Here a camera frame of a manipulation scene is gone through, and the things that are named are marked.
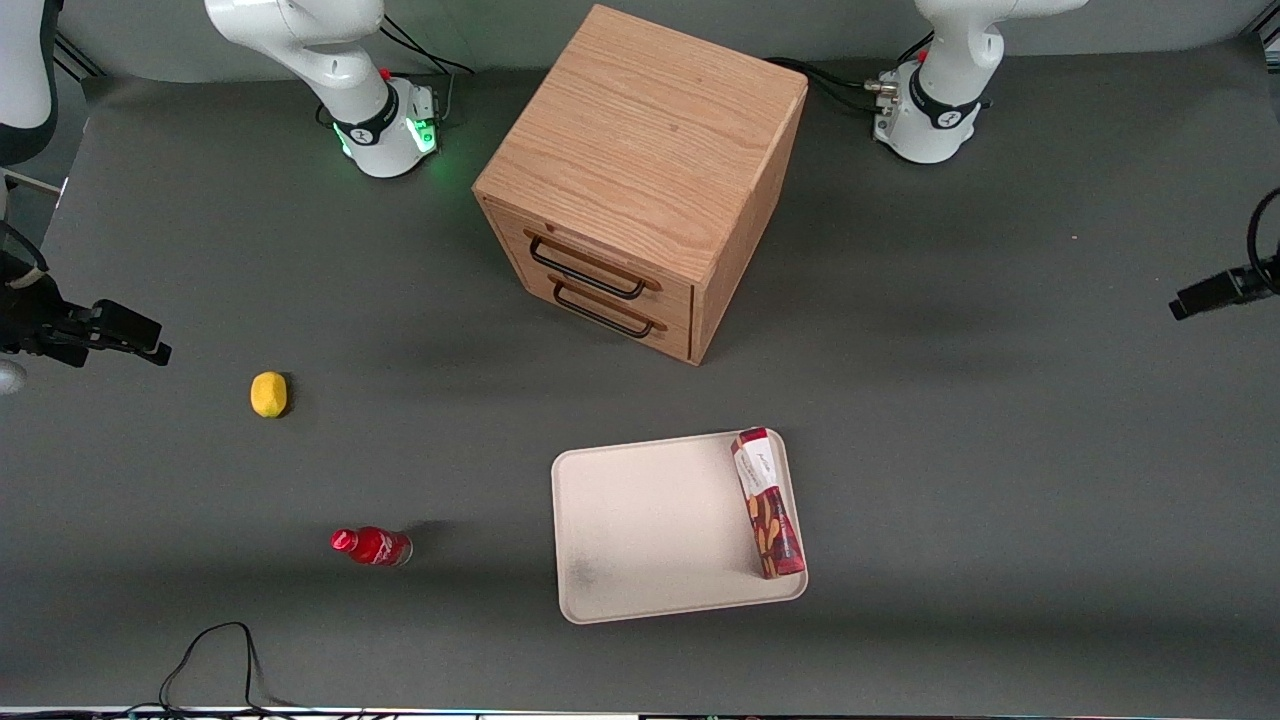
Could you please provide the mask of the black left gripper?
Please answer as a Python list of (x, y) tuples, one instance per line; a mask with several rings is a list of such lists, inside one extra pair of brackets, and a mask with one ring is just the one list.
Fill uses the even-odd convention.
[(1178, 322), (1190, 316), (1279, 296), (1279, 260), (1233, 268), (1198, 281), (1175, 293), (1169, 310)]

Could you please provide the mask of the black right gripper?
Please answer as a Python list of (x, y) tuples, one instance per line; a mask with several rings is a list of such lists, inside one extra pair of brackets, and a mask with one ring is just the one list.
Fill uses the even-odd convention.
[(160, 341), (160, 323), (111, 300), (99, 300), (90, 307), (69, 302), (50, 275), (26, 287), (10, 286), (33, 269), (35, 265), (3, 252), (4, 355), (29, 354), (83, 368), (92, 351), (115, 351), (155, 366), (169, 364), (172, 347)]

